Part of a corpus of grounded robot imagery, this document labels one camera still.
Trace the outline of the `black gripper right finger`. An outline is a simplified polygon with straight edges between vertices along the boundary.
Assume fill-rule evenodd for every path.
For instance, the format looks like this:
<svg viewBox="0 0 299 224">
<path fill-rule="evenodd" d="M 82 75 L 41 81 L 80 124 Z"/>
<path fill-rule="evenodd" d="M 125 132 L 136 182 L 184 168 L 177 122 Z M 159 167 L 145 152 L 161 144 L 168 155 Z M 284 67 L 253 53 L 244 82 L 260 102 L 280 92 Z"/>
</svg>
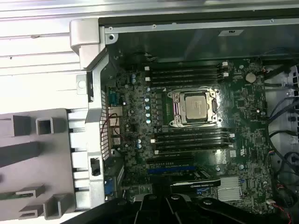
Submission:
<svg viewBox="0 0 299 224">
<path fill-rule="evenodd" d="M 173 194 L 166 199 L 176 224 L 291 224 L 291 215 L 256 215 L 214 198 L 191 200 L 186 195 Z"/>
</svg>

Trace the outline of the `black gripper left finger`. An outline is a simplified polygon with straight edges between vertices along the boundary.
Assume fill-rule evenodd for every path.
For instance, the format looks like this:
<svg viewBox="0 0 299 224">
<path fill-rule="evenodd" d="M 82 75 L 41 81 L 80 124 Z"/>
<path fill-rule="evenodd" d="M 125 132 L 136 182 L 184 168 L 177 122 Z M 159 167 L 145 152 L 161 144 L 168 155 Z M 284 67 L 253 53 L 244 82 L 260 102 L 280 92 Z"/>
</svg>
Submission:
<svg viewBox="0 0 299 224">
<path fill-rule="evenodd" d="M 131 203 L 116 198 L 80 215 L 64 221 L 65 224 L 158 224 L 162 198 L 141 194 Z"/>
</svg>

